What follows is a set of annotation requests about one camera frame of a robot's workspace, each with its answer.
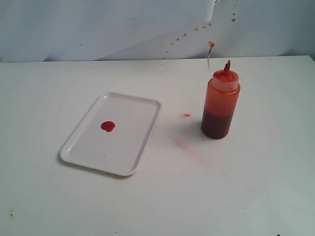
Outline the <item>red sauce squeeze bottle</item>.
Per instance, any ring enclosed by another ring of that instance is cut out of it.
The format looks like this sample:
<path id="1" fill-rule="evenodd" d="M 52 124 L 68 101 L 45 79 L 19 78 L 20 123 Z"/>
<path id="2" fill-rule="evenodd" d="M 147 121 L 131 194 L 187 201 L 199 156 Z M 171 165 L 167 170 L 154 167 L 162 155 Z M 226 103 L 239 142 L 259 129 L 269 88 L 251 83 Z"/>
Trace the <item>red sauce squeeze bottle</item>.
<path id="1" fill-rule="evenodd" d="M 224 69 L 210 73 L 207 83 L 201 130 L 211 139 L 222 139 L 228 134 L 241 90 L 239 75 L 230 67 L 228 60 Z"/>

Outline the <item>white rectangular plastic tray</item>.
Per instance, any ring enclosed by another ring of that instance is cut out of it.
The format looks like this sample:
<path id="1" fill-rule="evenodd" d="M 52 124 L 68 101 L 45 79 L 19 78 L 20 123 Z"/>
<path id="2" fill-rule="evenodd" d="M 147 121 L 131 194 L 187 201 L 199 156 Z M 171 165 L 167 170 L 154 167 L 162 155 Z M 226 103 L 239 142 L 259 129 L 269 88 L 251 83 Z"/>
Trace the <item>white rectangular plastic tray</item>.
<path id="1" fill-rule="evenodd" d="M 62 161 L 121 177 L 136 173 L 161 112 L 157 100 L 115 92 L 102 94 L 60 151 Z M 105 121 L 116 125 L 103 131 Z"/>

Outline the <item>red sauce blob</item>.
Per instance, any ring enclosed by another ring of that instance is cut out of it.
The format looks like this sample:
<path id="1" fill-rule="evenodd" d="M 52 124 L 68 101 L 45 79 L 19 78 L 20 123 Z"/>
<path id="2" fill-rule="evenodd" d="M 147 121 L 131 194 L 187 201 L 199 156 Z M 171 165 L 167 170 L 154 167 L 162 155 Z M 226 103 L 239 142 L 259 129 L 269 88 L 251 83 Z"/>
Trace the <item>red sauce blob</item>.
<path id="1" fill-rule="evenodd" d="M 115 127 L 116 127 L 116 125 L 113 121 L 105 121 L 100 126 L 100 128 L 106 132 L 112 132 Z"/>

